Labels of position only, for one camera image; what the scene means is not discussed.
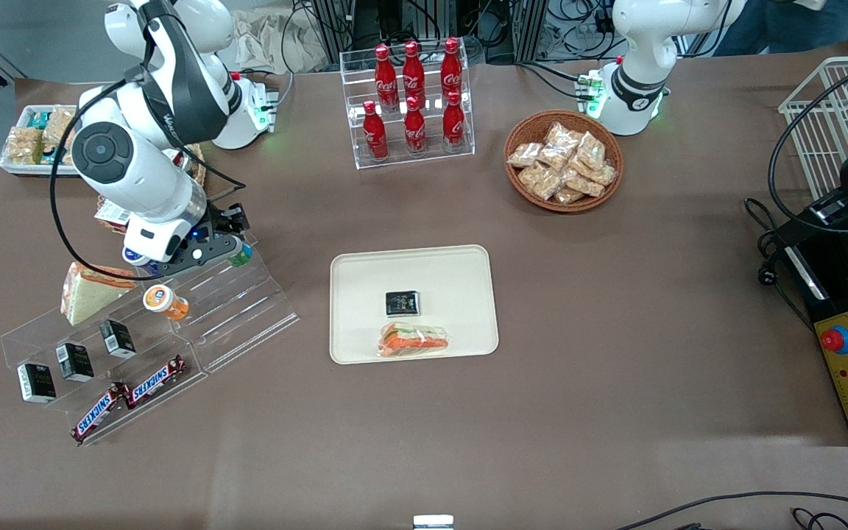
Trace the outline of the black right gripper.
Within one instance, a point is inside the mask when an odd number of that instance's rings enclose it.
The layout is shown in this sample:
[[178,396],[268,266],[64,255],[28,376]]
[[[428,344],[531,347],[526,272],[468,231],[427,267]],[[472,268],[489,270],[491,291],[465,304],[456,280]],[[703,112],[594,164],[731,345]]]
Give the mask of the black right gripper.
[[231,205],[225,211],[206,208],[201,220],[192,227],[192,242],[205,244],[210,241],[211,255],[236,255],[242,251],[242,239],[234,234],[242,234],[249,229],[242,205]]

